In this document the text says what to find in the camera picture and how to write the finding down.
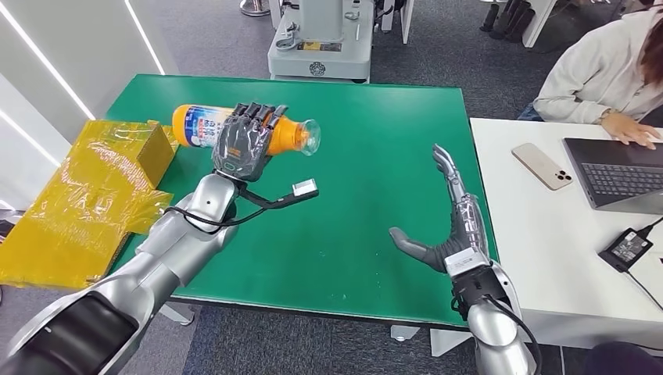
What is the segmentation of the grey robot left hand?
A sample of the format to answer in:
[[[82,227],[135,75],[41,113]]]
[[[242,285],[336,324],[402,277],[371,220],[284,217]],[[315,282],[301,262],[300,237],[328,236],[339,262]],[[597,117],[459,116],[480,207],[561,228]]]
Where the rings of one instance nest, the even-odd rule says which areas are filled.
[[[260,179],[271,157],[267,154],[286,105],[238,103],[223,122],[212,151],[215,170],[236,180]]]

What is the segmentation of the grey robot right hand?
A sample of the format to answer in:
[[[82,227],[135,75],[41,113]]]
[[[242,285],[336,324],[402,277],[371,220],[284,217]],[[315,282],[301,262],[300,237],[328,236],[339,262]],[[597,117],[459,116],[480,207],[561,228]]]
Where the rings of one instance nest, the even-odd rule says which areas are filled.
[[[410,257],[437,272],[455,277],[476,266],[489,264],[486,229],[475,195],[469,193],[450,153],[433,145],[436,168],[444,175],[451,200],[449,237],[439,245],[426,245],[410,239],[400,228],[389,228],[394,245]]]

